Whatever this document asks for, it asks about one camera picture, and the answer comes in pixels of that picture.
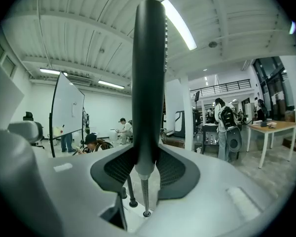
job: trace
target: black pants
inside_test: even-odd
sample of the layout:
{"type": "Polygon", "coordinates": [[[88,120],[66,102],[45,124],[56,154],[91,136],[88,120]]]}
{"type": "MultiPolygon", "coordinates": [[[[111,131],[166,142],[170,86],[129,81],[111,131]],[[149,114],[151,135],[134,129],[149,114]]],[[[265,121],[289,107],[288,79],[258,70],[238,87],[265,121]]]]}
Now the black pants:
{"type": "Polygon", "coordinates": [[[265,121],[265,115],[264,115],[264,112],[261,109],[258,110],[258,120],[265,121]]]}

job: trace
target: concrete floor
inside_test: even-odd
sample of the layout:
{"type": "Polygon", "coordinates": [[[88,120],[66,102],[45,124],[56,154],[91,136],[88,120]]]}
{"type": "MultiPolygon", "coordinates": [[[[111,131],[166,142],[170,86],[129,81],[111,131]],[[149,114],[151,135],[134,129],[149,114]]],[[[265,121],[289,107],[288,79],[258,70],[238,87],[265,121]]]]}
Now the concrete floor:
{"type": "MultiPolygon", "coordinates": [[[[239,159],[236,160],[235,154],[231,155],[231,164],[245,175],[251,177],[261,187],[265,188],[271,195],[274,196],[274,199],[291,191],[296,184],[296,152],[293,153],[292,160],[288,162],[286,159],[289,149],[281,145],[283,138],[288,137],[290,133],[290,131],[275,133],[273,149],[268,149],[266,151],[262,169],[258,168],[264,141],[264,135],[261,133],[255,131],[252,132],[250,150],[247,153],[247,129],[244,127],[241,132],[243,146],[240,151],[239,159]]],[[[52,157],[48,141],[43,141],[42,144],[45,146],[48,156],[52,157]]],[[[71,156],[69,153],[61,152],[60,143],[55,145],[54,149],[56,157],[71,156]]],[[[217,157],[218,147],[206,147],[205,155],[217,157]]],[[[135,171],[135,168],[132,170],[130,176],[132,179],[135,198],[139,203],[144,204],[141,181],[135,171]]],[[[157,193],[160,189],[159,183],[159,172],[155,168],[149,178],[149,208],[152,210],[156,208],[157,193]]]]}

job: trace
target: table leg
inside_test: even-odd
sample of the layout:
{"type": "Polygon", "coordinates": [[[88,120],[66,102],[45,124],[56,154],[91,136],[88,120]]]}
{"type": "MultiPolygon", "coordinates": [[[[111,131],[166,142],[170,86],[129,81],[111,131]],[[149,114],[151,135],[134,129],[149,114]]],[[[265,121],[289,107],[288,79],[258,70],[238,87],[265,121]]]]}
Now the table leg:
{"type": "Polygon", "coordinates": [[[273,148],[273,141],[274,141],[274,133],[272,133],[271,146],[270,146],[270,148],[273,148]]]}
{"type": "Polygon", "coordinates": [[[263,162],[264,162],[264,158],[265,158],[265,154],[266,154],[266,148],[267,148],[267,141],[268,141],[268,133],[265,133],[264,134],[263,151],[262,151],[262,156],[261,156],[259,168],[262,168],[262,165],[263,165],[263,162]]]}
{"type": "Polygon", "coordinates": [[[291,149],[290,149],[290,154],[288,155],[288,161],[291,160],[292,155],[293,155],[293,150],[295,146],[295,139],[296,139],[296,126],[293,128],[293,137],[292,137],[292,144],[291,144],[291,149]]]}
{"type": "Polygon", "coordinates": [[[248,131],[247,152],[249,151],[249,147],[250,147],[250,138],[251,138],[251,128],[249,127],[249,131],[248,131]]]}

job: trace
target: jeans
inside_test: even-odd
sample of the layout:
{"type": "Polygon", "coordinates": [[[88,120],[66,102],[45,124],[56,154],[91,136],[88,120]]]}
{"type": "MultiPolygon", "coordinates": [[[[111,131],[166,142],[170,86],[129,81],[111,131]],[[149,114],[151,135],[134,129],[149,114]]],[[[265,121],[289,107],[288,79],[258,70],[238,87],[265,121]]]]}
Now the jeans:
{"type": "Polygon", "coordinates": [[[229,146],[227,143],[226,132],[218,132],[218,138],[219,138],[218,159],[228,161],[229,146]]]}
{"type": "Polygon", "coordinates": [[[123,132],[122,133],[122,145],[125,145],[126,141],[127,141],[127,137],[130,137],[132,135],[133,135],[133,133],[131,131],[123,132]]]}
{"type": "Polygon", "coordinates": [[[73,135],[71,133],[65,134],[60,137],[60,142],[61,142],[61,150],[66,151],[66,144],[68,151],[73,151],[73,147],[71,146],[71,142],[73,141],[73,135]]]}

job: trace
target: wooden table top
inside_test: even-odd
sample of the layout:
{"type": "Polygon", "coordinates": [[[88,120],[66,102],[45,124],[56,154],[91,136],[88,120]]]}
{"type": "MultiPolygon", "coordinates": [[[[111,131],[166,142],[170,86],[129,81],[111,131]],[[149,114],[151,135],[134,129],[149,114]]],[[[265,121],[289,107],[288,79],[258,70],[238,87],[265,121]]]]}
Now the wooden table top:
{"type": "Polygon", "coordinates": [[[268,126],[261,127],[260,125],[252,125],[252,124],[249,125],[249,127],[251,129],[254,129],[254,130],[260,131],[260,132],[276,132],[278,130],[285,130],[285,129],[293,128],[294,126],[296,126],[296,122],[273,120],[273,121],[268,121],[267,123],[270,123],[270,122],[275,122],[276,128],[268,128],[268,126]]]}

